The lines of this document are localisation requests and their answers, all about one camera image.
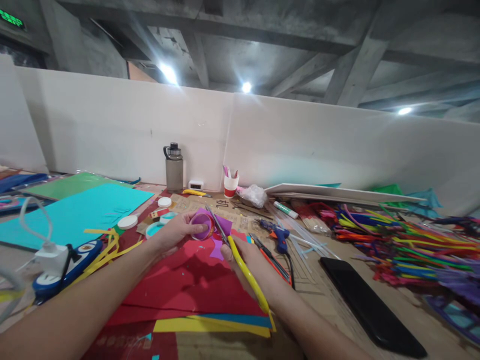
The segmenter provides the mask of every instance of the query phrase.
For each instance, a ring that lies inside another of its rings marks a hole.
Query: hand
[[[265,295],[266,301],[269,305],[275,307],[276,301],[281,297],[279,293],[285,291],[286,288],[290,289],[290,286],[268,263],[256,245],[242,241],[238,237],[232,237],[241,258],[260,286],[263,295]],[[220,251],[230,265],[231,270],[235,272],[245,291],[257,300],[253,289],[237,265],[232,250],[226,244],[223,244]]]
[[[170,220],[147,243],[153,250],[160,253],[162,258],[172,255],[180,249],[188,240],[192,240],[191,234],[201,233],[207,230],[207,225],[190,225],[190,220],[196,211],[182,212]]]

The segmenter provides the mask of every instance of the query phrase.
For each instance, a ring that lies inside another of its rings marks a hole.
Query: white partition wall
[[[184,184],[398,183],[433,188],[443,214],[480,205],[480,124],[70,72],[16,68],[47,166],[165,184],[177,142]]]
[[[0,165],[48,172],[22,87],[9,55],[0,55]]]
[[[432,187],[445,214],[480,203],[480,125],[235,94],[225,164],[240,185]]]
[[[165,184],[163,147],[176,142],[184,185],[220,189],[233,94],[17,67],[48,167]]]

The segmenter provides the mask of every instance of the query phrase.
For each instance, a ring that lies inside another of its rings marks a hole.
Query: purple paper cup
[[[206,213],[198,213],[194,215],[190,220],[190,225],[205,224],[207,229],[203,232],[192,234],[191,237],[194,240],[202,241],[211,237],[214,233],[214,219]]]

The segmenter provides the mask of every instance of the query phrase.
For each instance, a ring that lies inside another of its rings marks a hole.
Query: ceiling light
[[[244,83],[243,83],[243,86],[241,87],[241,90],[242,90],[244,93],[249,93],[250,90],[252,90],[252,84],[249,83],[249,82],[244,82]]]
[[[412,110],[413,109],[411,107],[404,107],[398,111],[398,115],[406,115],[408,113],[411,113]]]
[[[177,82],[177,77],[175,76],[175,71],[172,69],[171,66],[165,65],[165,64],[160,64],[160,71],[165,75],[166,80],[170,84],[178,85],[179,83]]]

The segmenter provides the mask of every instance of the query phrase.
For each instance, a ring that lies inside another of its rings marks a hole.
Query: yellow utility knife
[[[181,193],[182,194],[204,196],[206,198],[211,198],[212,197],[212,195],[208,195],[206,192],[201,192],[201,191],[192,190],[192,189],[185,189]]]
[[[257,283],[257,280],[255,280],[254,276],[252,275],[249,268],[247,267],[247,264],[245,264],[244,260],[240,256],[239,250],[237,249],[237,246],[235,245],[234,238],[231,237],[230,235],[228,237],[225,235],[225,232],[222,229],[222,227],[220,226],[220,223],[219,223],[217,217],[215,216],[215,214],[213,213],[212,209],[210,209],[210,207],[208,205],[206,205],[205,207],[210,212],[211,217],[215,221],[216,228],[220,232],[220,235],[221,235],[221,238],[222,238],[223,242],[230,247],[231,253],[233,254],[233,257],[235,258],[235,261],[238,264],[238,267],[240,268],[243,275],[245,275],[246,280],[250,284],[253,292],[255,293],[255,296],[258,300],[258,304],[260,305],[260,308],[262,309],[262,311],[265,314],[270,315],[269,303],[267,302],[267,299],[265,298],[264,293],[260,289],[260,286]]]

